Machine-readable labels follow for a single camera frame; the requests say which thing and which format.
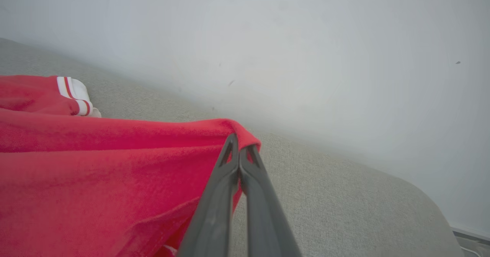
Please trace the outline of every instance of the gray couch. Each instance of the gray couch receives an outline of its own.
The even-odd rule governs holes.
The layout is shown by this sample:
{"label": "gray couch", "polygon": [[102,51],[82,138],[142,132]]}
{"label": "gray couch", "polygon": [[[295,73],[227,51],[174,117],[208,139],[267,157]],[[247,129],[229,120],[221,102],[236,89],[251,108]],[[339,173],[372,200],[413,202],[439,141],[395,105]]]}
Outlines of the gray couch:
{"label": "gray couch", "polygon": [[[89,65],[0,39],[1,75],[70,76],[103,117],[152,121],[212,118],[173,94]],[[252,130],[296,240],[306,256],[462,256],[439,208],[413,185]],[[246,252],[245,200],[235,212],[232,256]]]}

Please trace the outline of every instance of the white wall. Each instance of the white wall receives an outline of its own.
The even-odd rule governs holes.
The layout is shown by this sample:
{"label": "white wall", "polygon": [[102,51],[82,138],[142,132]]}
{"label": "white wall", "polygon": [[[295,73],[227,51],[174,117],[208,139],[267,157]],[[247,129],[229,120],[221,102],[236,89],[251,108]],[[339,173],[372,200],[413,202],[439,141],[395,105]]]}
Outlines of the white wall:
{"label": "white wall", "polygon": [[0,5],[1,37],[402,177],[490,237],[490,0]]}

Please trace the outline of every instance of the red fabric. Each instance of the red fabric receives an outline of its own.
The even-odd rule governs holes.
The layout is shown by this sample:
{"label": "red fabric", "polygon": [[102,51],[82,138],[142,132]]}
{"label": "red fabric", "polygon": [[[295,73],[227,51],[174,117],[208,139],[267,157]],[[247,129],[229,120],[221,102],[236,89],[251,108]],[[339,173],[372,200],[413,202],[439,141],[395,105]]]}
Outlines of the red fabric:
{"label": "red fabric", "polygon": [[0,77],[0,256],[172,256],[226,137],[260,143],[228,119],[66,116],[56,78],[23,79]]}
{"label": "red fabric", "polygon": [[0,77],[0,108],[59,115],[76,115],[80,111],[75,99],[60,95],[56,76]]}

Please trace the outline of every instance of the red garment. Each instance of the red garment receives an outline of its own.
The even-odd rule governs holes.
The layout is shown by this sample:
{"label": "red garment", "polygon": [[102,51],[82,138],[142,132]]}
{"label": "red garment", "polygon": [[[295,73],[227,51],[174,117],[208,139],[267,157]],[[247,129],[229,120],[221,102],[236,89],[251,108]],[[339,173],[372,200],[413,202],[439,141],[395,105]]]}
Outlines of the red garment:
{"label": "red garment", "polygon": [[[0,77],[2,257],[172,256],[226,137],[236,133],[240,148],[260,143],[228,119],[66,116],[66,97],[47,97],[54,85],[14,79]],[[20,87],[32,91],[5,94]]]}

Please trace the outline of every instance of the baseboard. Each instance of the baseboard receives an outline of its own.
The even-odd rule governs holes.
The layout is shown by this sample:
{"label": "baseboard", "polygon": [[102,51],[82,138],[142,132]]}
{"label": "baseboard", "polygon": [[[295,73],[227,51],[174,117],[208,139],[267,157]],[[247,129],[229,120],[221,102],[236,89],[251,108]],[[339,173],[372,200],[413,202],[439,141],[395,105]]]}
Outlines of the baseboard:
{"label": "baseboard", "polygon": [[459,226],[457,224],[449,224],[449,225],[451,226],[451,228],[452,228],[453,231],[456,231],[456,232],[459,232],[459,233],[462,233],[462,234],[466,234],[466,235],[469,235],[469,236],[473,236],[475,238],[479,238],[479,239],[490,241],[490,233],[481,232],[481,231],[474,230],[474,229],[471,229],[471,228],[467,228],[467,227],[464,227],[464,226]]}

